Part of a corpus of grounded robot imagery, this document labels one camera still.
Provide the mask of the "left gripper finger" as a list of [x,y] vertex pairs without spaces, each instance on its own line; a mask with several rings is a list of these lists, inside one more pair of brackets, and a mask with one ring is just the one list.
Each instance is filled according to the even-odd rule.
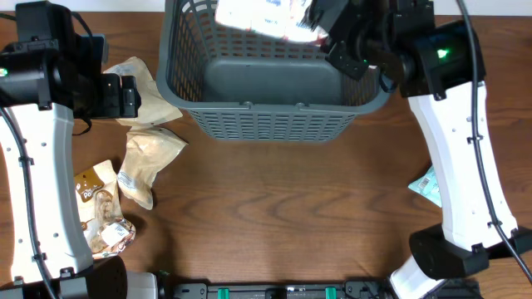
[[134,76],[121,76],[121,91],[123,96],[139,95]]
[[138,116],[140,99],[137,96],[124,96],[121,100],[121,116]]

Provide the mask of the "Kleenex tissue multipack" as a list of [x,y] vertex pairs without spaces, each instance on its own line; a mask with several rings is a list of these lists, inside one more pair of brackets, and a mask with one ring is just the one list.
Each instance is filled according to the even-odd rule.
[[219,25],[296,43],[322,42],[328,34],[303,22],[311,0],[219,0]]

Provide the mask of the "light blue snack packet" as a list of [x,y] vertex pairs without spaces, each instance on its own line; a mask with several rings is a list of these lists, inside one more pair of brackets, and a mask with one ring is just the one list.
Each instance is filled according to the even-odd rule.
[[408,188],[441,207],[441,194],[437,183],[436,171],[431,166],[424,175],[408,185]]

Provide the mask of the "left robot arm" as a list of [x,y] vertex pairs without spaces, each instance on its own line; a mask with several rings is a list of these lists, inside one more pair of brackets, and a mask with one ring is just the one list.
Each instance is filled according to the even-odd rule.
[[124,298],[119,257],[96,261],[75,196],[75,120],[130,118],[133,76],[101,70],[105,43],[74,31],[79,15],[48,1],[15,8],[16,42],[1,53],[1,147],[12,205],[13,284],[4,298]]

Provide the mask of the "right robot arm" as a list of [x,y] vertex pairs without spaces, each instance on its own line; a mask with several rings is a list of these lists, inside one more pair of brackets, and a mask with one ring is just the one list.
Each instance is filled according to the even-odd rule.
[[303,15],[327,33],[323,50],[335,68],[358,79],[376,66],[382,89],[408,100],[436,172],[442,221],[410,236],[411,256],[390,275],[388,297],[431,297],[531,249],[496,167],[479,39],[465,3],[458,8],[461,18],[444,25],[431,1],[313,0]]

